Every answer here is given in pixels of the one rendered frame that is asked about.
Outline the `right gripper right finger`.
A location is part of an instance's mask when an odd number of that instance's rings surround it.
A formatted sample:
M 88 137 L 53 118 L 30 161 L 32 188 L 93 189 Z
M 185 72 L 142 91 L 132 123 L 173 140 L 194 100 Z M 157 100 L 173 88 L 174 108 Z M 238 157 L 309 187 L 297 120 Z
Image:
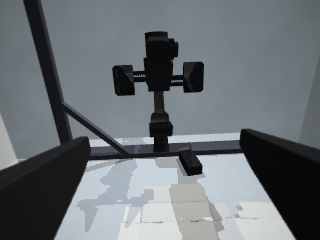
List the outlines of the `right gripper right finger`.
M 320 149 L 252 129 L 239 144 L 295 240 L 320 240 Z

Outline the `white cardboard blank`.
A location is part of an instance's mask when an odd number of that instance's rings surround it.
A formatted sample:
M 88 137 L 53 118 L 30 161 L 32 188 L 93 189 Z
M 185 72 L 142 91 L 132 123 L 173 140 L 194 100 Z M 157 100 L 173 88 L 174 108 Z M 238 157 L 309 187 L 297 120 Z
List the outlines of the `white cardboard blank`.
M 204 183 L 144 185 L 143 210 L 125 206 L 117 240 L 295 240 L 272 202 L 239 204 L 234 218 L 226 201 L 208 205 Z

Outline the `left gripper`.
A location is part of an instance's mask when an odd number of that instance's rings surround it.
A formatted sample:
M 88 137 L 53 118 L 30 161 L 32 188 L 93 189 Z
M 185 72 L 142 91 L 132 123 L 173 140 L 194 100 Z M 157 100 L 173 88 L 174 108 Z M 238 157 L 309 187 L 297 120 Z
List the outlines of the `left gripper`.
M 184 62 L 183 75 L 171 75 L 167 64 L 147 65 L 147 71 L 133 71 L 132 67 L 132 65 L 116 65 L 112 68 L 116 95 L 135 95 L 134 82 L 146 82 L 148 92 L 170 91 L 170 86 L 183 86 L 184 93 L 203 90 L 204 64 L 202 62 Z M 135 75 L 146 75 L 146 77 L 134 77 Z M 183 80 L 183 82 L 174 80 Z

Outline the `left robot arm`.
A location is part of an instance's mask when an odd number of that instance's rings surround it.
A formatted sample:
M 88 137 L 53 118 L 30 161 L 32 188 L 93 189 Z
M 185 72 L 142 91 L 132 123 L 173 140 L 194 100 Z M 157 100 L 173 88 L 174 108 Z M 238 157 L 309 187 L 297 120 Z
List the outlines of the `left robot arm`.
M 174 42 L 174 38 L 168 38 L 168 32 L 154 31 L 145 33 L 145 45 L 144 70 L 147 71 L 147 65 L 167 64 L 173 75 L 171 60 L 178 57 L 178 42 Z M 169 152 L 168 136 L 173 135 L 173 125 L 164 110 L 163 91 L 154 92 L 154 112 L 151 114 L 149 131 L 150 137 L 154 137 L 153 152 Z

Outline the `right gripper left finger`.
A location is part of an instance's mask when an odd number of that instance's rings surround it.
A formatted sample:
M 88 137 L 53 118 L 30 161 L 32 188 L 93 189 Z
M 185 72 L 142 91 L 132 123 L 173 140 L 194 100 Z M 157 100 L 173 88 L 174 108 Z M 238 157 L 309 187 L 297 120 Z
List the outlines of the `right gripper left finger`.
M 0 170 L 0 240 L 54 240 L 90 153 L 81 136 Z

